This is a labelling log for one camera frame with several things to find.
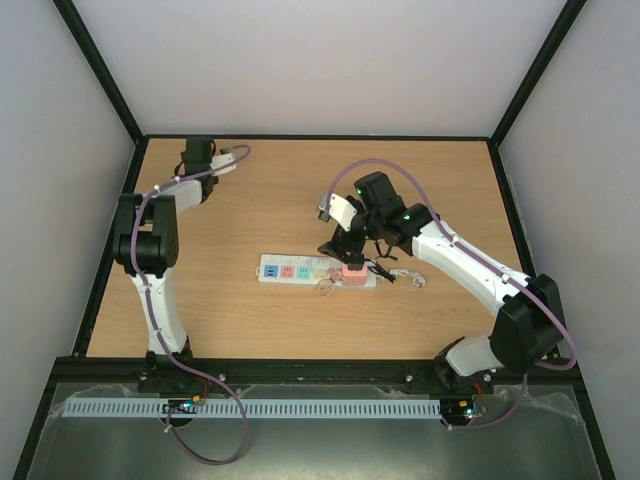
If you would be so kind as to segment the black power adapter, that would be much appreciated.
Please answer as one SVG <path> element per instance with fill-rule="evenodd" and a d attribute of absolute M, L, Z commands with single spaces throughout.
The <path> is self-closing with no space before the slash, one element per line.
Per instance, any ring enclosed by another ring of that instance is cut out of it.
<path fill-rule="evenodd" d="M 347 268 L 350 271 L 361 271 L 364 268 L 365 257 L 363 254 L 351 254 L 347 261 Z"/>

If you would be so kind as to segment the white usb charger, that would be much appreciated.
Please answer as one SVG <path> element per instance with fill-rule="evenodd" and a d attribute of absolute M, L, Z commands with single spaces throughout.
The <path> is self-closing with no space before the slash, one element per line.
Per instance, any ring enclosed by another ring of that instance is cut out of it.
<path fill-rule="evenodd" d="M 314 275 L 326 274 L 331 266 L 331 261 L 325 257 L 316 257 L 311 261 L 311 267 Z"/>

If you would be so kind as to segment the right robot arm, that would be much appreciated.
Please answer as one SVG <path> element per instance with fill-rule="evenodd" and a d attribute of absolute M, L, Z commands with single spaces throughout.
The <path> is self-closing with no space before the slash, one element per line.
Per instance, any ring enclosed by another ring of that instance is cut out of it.
<path fill-rule="evenodd" d="M 566 331 L 559 288 L 547 275 L 530 277 L 460 238 L 426 202 L 406 206 L 380 171 L 354 184 L 355 196 L 329 191 L 319 205 L 324 222 L 335 221 L 319 252 L 362 268 L 364 247 L 382 241 L 445 273 L 494 315 L 490 333 L 461 337 L 435 358 L 438 384 L 455 392 L 478 372 L 505 368 L 524 375 L 543 363 Z"/>

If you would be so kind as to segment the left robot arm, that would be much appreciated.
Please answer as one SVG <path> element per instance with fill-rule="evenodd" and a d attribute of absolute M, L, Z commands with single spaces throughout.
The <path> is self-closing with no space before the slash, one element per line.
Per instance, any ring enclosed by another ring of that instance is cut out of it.
<path fill-rule="evenodd" d="M 157 186 L 149 196 L 125 193 L 118 199 L 112 255 L 138 291 L 149 355 L 180 355 L 188 350 L 173 282 L 179 256 L 178 216 L 206 201 L 218 183 L 209 172 L 215 151 L 213 138 L 189 137 L 167 187 Z"/>

